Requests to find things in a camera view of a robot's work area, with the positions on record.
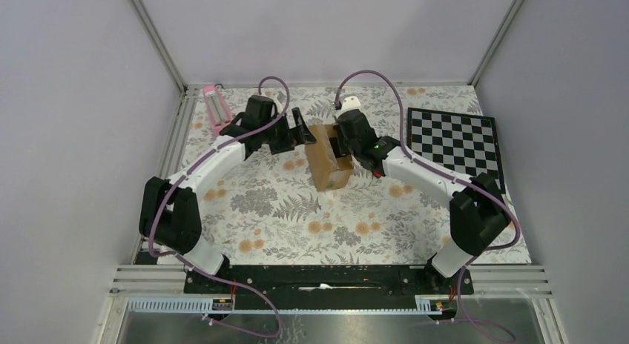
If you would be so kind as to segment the brown cardboard express box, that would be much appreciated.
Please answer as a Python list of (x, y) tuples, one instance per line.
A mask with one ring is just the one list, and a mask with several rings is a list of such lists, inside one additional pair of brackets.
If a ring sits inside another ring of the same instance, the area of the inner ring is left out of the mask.
[(305, 146), (305, 153), (317, 191), (344, 188), (354, 172), (351, 156), (340, 156), (333, 125), (311, 125), (316, 143)]

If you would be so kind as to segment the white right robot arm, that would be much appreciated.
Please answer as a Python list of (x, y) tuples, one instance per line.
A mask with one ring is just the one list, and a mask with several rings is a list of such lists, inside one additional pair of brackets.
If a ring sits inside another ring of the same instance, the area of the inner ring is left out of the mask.
[(376, 177), (389, 177), (423, 191), (449, 211), (450, 239), (429, 261), (425, 282), (442, 294), (455, 283), (455, 273), (488, 250), (498, 235), (515, 224), (490, 175), (451, 171), (413, 153), (399, 140), (378, 136), (357, 107), (335, 117), (339, 150), (351, 155)]

